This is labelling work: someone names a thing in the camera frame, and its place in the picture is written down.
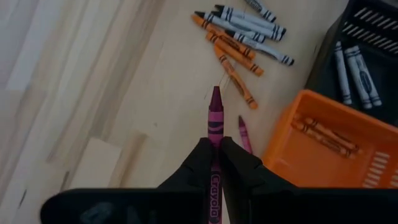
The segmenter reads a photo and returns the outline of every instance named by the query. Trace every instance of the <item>gray crayon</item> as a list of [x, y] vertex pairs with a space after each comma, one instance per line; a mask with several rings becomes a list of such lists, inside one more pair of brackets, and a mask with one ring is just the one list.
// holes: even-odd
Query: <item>gray crayon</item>
[[[221, 15], [222, 15], [221, 12], [213, 11], [211, 13], [214, 14], [215, 16], [221, 18]], [[234, 26], [244, 27], [245, 29], [249, 29], [251, 31], [258, 32], [258, 33], [270, 38], [271, 40], [276, 40], [276, 41], [280, 41], [286, 31], [286, 30], [282, 30], [282, 29], [279, 29], [276, 27], [274, 28], [274, 30], [266, 29], [261, 26], [257, 26], [253, 23], [250, 23], [248, 21], [245, 21], [244, 19], [240, 19], [240, 18], [234, 17], [234, 16], [226, 17], [226, 21], [228, 21], [230, 24], [232, 24]]]
[[373, 79], [370, 76], [368, 67], [365, 64], [365, 61], [364, 61], [364, 59], [362, 57], [362, 54], [361, 54], [361, 51], [359, 50], [359, 47], [358, 46], [354, 46], [351, 49], [353, 50], [353, 54], [355, 56], [356, 63], [358, 64], [359, 71], [361, 73], [363, 73], [364, 75], [366, 75], [368, 77], [368, 79], [369, 79], [369, 82], [370, 82], [370, 85], [371, 85], [371, 89], [369, 91], [369, 96], [371, 97], [373, 106], [381, 106], [382, 102], [381, 102], [381, 99], [379, 97], [379, 93], [377, 92], [377, 89], [374, 86]]
[[345, 105], [350, 105], [353, 103], [353, 101], [351, 99], [351, 92], [349, 90], [346, 65], [344, 63], [344, 55], [340, 41], [336, 43], [335, 58], [336, 58], [338, 80], [340, 83], [341, 94], [343, 95], [343, 103]]
[[269, 22], [274, 22], [276, 20], [276, 16], [273, 15], [270, 10], [268, 10], [263, 4], [259, 3], [256, 0], [244, 0], [248, 3], [254, 10], [256, 10], [263, 18], [268, 20]]
[[237, 27], [233, 26], [232, 24], [230, 24], [229, 22], [222, 20], [213, 14], [210, 14], [207, 12], [206, 13], [205, 12], [196, 12], [196, 11], [195, 11], [195, 14], [200, 16], [201, 18], [204, 18], [205, 20], [219, 26], [219, 27], [224, 28], [224, 29], [229, 29], [229, 30], [233, 30], [236, 32], [240, 32], [243, 35], [248, 36], [249, 38], [252, 38], [253, 40], [255, 40], [259, 43], [263, 43], [266, 39], [266, 37], [264, 35], [259, 34], [258, 32], [253, 32], [253, 31], [250, 31], [247, 29], [245, 30], [244, 28], [243, 29], [237, 28]]
[[358, 64], [356, 63], [355, 56], [352, 54], [353, 49], [346, 49], [344, 54], [347, 59], [349, 70], [353, 76], [356, 89], [359, 93], [359, 97], [361, 98], [362, 105], [365, 109], [372, 108], [372, 103], [368, 94], [370, 84], [367, 80], [367, 77], [362, 75], [359, 71]]
[[240, 11], [239, 9], [234, 9], [232, 7], [228, 6], [222, 6], [222, 5], [215, 5], [217, 10], [221, 12], [221, 18], [224, 20], [230, 20], [230, 17], [238, 17], [240, 19], [244, 19], [245, 21], [251, 22], [257, 26], [261, 26], [266, 29], [274, 30], [274, 29], [279, 29], [282, 31], [284, 34], [286, 32], [286, 29], [275, 24], [271, 23], [268, 21], [265, 21], [264, 19], [260, 19], [256, 16], [252, 16], [248, 13], [245, 13], [243, 11]]
[[271, 56], [272, 58], [274, 58], [275, 60], [277, 60], [280, 63], [283, 63], [288, 66], [291, 66], [294, 64], [294, 59], [290, 58], [289, 56], [282, 55], [275, 49], [268, 47], [264, 44], [259, 44], [255, 41], [252, 41], [251, 39], [247, 38], [245, 35], [242, 35], [240, 33], [237, 33], [235, 31], [231, 31], [231, 30], [226, 30], [225, 33], [228, 34], [229, 36], [233, 37], [240, 43], [246, 44], [247, 46], [249, 46], [253, 49], [256, 49], [266, 55]]

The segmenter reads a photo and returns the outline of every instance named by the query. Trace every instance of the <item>black basket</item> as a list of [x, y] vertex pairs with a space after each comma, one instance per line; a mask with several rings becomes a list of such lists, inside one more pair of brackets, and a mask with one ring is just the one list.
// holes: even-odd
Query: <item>black basket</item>
[[351, 0], [329, 28], [305, 88], [342, 102], [333, 53], [339, 40], [344, 49], [359, 46], [383, 102], [370, 110], [363, 108], [346, 63], [353, 101], [349, 106], [398, 126], [398, 9], [376, 0]]

